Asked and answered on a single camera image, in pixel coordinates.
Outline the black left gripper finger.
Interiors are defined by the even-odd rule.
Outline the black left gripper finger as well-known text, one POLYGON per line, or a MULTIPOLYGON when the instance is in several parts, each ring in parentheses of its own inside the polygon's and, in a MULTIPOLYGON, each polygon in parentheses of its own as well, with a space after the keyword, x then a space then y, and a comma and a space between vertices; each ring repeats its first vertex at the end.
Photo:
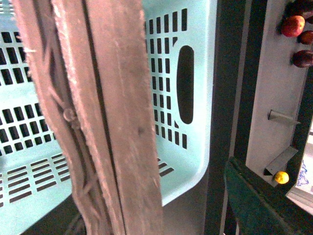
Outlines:
POLYGON ((276 190, 242 161, 224 169, 228 200, 244 235, 311 235, 313 216, 276 190))

